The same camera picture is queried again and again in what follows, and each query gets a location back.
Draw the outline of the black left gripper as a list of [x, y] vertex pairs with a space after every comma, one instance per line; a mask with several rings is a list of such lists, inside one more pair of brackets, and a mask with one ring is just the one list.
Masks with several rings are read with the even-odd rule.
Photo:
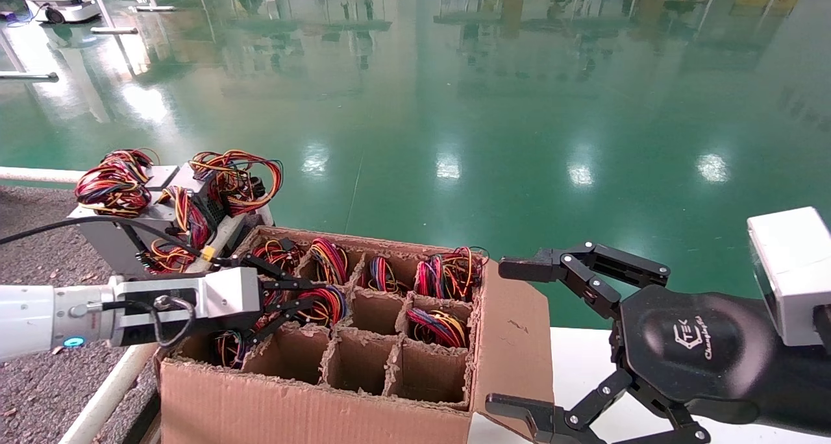
[[[273, 292], [308, 292], [326, 287], [324, 282], [295, 277], [255, 255], [216, 258], [216, 265], [253, 267], [258, 275], [269, 278], [262, 287]], [[236, 307], [228, 297], [214, 299], [204, 292], [202, 288], [170, 288], [121, 294], [121, 346], [155, 342], [163, 347], [174, 347], [192, 335], [250, 328], [245, 335], [247, 355], [285, 323], [311, 323], [315, 304], [319, 302], [318, 295], [310, 295], [270, 303], [262, 313], [257, 296], [253, 302]]]

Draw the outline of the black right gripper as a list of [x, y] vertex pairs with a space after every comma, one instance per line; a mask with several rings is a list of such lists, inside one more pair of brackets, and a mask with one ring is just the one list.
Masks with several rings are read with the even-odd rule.
[[[533, 442], [603, 443], [593, 423], [625, 393], [673, 426], [629, 443], [710, 443], [691, 413], [730, 424], [760, 420], [760, 391], [781, 346], [762, 301], [659, 288], [667, 285], [667, 266], [591, 241], [504, 257], [498, 272], [510, 280], [561, 282], [603, 319], [620, 320], [623, 363], [632, 371], [618, 368], [570, 410], [490, 393], [486, 411], [524, 421]], [[606, 277], [639, 291], [623, 300]]]

